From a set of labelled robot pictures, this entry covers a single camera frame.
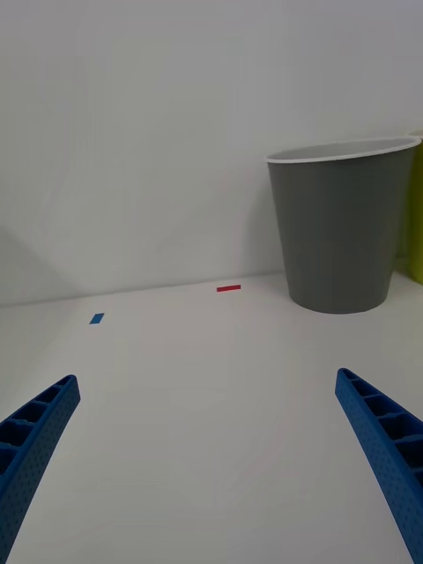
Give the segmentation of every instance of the red tape marker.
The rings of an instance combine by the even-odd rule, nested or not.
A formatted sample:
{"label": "red tape marker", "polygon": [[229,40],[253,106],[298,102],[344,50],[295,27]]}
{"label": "red tape marker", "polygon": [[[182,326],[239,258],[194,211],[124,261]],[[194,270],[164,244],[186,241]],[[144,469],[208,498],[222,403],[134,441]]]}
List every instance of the red tape marker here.
{"label": "red tape marker", "polygon": [[218,286],[216,288],[217,292],[231,292],[232,290],[241,290],[241,284],[235,284],[233,286]]}

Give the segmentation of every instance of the yellow-green object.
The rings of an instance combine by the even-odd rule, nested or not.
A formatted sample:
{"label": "yellow-green object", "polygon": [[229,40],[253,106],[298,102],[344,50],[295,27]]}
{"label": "yellow-green object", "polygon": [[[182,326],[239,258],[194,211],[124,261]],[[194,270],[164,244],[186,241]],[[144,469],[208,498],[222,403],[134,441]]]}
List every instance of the yellow-green object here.
{"label": "yellow-green object", "polygon": [[[423,130],[413,135],[423,139]],[[408,252],[410,275],[423,284],[423,145],[416,149],[409,195]]]}

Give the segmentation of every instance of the trash can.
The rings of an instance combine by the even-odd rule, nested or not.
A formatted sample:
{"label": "trash can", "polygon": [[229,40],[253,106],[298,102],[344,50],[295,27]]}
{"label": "trash can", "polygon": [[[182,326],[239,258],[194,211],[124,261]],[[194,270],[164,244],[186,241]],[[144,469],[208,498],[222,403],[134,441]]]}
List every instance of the trash can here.
{"label": "trash can", "polygon": [[293,301],[346,314],[386,299],[419,143],[361,139],[268,157]]}
{"label": "trash can", "polygon": [[[412,135],[423,139],[423,130]],[[423,145],[417,148],[412,165],[407,211],[409,272],[423,284]]]}

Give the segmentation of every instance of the trash can rim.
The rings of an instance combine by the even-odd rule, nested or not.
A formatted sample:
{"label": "trash can rim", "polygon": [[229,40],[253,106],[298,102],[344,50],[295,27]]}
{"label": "trash can rim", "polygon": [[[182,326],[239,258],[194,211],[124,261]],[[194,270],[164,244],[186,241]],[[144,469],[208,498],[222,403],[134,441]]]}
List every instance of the trash can rim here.
{"label": "trash can rim", "polygon": [[422,142],[417,135],[400,137],[371,137],[350,139],[334,143],[322,143],[294,149],[286,149],[267,157],[269,164],[301,164],[309,162],[328,162],[332,160],[359,159],[383,155],[389,152],[412,149]]}

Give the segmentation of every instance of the white wall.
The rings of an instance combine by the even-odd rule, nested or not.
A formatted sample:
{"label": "white wall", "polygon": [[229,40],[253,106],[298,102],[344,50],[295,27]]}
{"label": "white wall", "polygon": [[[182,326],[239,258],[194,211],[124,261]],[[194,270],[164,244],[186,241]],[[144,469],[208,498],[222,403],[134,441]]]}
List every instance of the white wall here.
{"label": "white wall", "polygon": [[263,157],[423,123],[420,0],[3,0],[0,303],[282,265]]}

